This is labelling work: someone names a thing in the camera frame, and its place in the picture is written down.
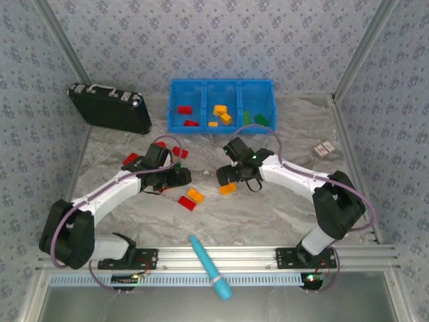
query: green block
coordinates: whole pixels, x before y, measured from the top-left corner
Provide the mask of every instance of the green block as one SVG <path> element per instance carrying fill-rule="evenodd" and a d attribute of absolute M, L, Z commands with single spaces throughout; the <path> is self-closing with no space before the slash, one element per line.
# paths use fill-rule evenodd
<path fill-rule="evenodd" d="M 259 125 L 263 125 L 263 126 L 268 126 L 268 124 L 269 124 L 267 119 L 264 116 L 262 116 L 261 114 L 256 115 L 255 122 L 258 123 Z"/>
<path fill-rule="evenodd" d="M 244 125 L 252 124 L 252 118 L 250 117 L 249 111 L 244 111 L 243 116 L 244 116 Z"/>

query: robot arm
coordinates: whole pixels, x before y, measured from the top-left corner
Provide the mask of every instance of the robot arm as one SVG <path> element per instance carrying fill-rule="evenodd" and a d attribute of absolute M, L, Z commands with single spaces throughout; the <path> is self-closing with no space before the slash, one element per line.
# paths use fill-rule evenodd
<path fill-rule="evenodd" d="M 136 174 L 142 170 L 153 170 L 171 163 L 171 151 L 151 144 L 145 156 L 140 156 L 124 165 L 111 180 L 93 192 L 66 202 L 55 202 L 49 212 L 39 249 L 50 254 L 50 246 L 59 222 L 71 208 L 82 204 L 68 219 L 58 236 L 55 256 L 65 265 L 78 269 L 89 260 L 112 259 L 123 261 L 125 266 L 135 259 L 136 244 L 118 233 L 98 235 L 95 227 L 104 216 L 128 198 L 152 187 L 153 191 L 163 191 L 191 182 L 187 168 L 166 169 L 149 174 Z"/>
<path fill-rule="evenodd" d="M 349 177 L 343 172 L 336 171 L 329 175 L 283 161 L 291 169 L 309 175 L 303 176 L 282 166 L 278 156 L 272 151 L 260 149 L 254 152 L 239 138 L 230 141 L 224 151 L 233 161 L 233 165 L 217 170 L 221 186 L 252 179 L 258 180 L 259 183 L 274 182 L 314 203 L 318 225 L 296 246 L 296 255 L 303 264 L 310 265 L 318 260 L 317 255 L 334 240 L 342 239 L 365 212 L 365 206 L 358 197 L 345 189 L 316 179 L 327 178 L 353 188 Z"/>

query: white marble surface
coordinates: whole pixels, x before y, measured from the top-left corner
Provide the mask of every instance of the white marble surface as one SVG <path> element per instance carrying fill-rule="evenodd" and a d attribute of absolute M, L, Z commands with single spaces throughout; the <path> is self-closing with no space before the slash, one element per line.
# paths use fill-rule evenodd
<path fill-rule="evenodd" d="M 115 175 L 131 153 L 145 154 L 150 142 L 167 133 L 166 99 L 146 99 L 153 129 L 141 136 L 95 127 L 84 156 L 75 197 L 87 194 Z M 281 98 L 278 104 L 278 129 L 284 145 L 284 158 L 317 171 L 347 172 L 329 108 L 302 99 Z M 229 196 L 219 194 L 216 169 L 228 164 L 222 147 L 227 135 L 178 135 L 189 151 L 182 166 L 191 170 L 192 183 L 165 191 L 160 196 L 141 193 L 119 205 L 97 226 L 97 231 L 117 231 L 134 239 L 139 246 L 185 246 L 188 236 L 196 234 L 207 245 L 254 246 L 293 245 L 316 224 L 312 204 L 280 186 L 263 182 L 263 189 L 252 193 L 245 183 Z M 274 138 L 245 137 L 254 150 L 269 148 L 277 152 Z M 330 140 L 337 152 L 324 160 L 312 153 L 323 140 Z M 168 148 L 174 142 L 166 142 Z M 189 212 L 177 203 L 193 187 L 206 196 Z M 363 236 L 351 233 L 342 243 L 359 244 Z"/>

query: blue patterned wall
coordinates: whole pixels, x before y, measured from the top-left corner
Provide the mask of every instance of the blue patterned wall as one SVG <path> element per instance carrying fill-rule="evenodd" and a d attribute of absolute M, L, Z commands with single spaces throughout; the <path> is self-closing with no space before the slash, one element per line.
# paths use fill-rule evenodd
<path fill-rule="evenodd" d="M 429 321 L 429 2 L 400 1 L 341 102 L 384 241 Z"/>
<path fill-rule="evenodd" d="M 380 0 L 50 0 L 90 78 L 144 95 L 171 78 L 272 78 L 331 93 Z"/>
<path fill-rule="evenodd" d="M 86 124 L 66 95 L 76 77 L 31 1 L 2 0 L 0 13 L 0 321 L 14 321 Z"/>

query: blue storage tray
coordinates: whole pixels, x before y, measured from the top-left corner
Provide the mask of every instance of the blue storage tray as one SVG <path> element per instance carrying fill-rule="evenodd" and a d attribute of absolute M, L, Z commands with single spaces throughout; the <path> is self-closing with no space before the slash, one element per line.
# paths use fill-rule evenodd
<path fill-rule="evenodd" d="M 180 115 L 179 105 L 192 106 L 192 115 Z M 219 116 L 213 115 L 215 105 L 226 105 L 232 122 L 225 125 Z M 171 133 L 233 133 L 243 126 L 243 112 L 248 111 L 252 123 L 262 114 L 275 130 L 277 107 L 273 81 L 269 79 L 174 79 L 170 86 L 167 107 L 167 126 Z M 199 126 L 184 126 L 189 119 Z M 208 122 L 218 122 L 209 127 Z M 243 133 L 265 133 L 266 130 L 251 127 Z"/>

